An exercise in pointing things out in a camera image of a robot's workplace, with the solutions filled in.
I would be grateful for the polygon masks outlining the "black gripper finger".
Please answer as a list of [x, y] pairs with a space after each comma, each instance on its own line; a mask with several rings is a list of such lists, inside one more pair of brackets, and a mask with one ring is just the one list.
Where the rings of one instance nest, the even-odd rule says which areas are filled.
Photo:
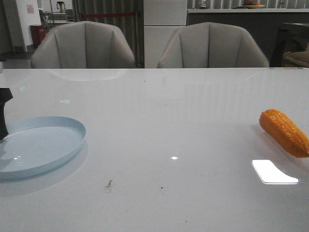
[[0, 89], [0, 139], [4, 139], [8, 135], [5, 123], [4, 107], [6, 102], [13, 98], [9, 88]]

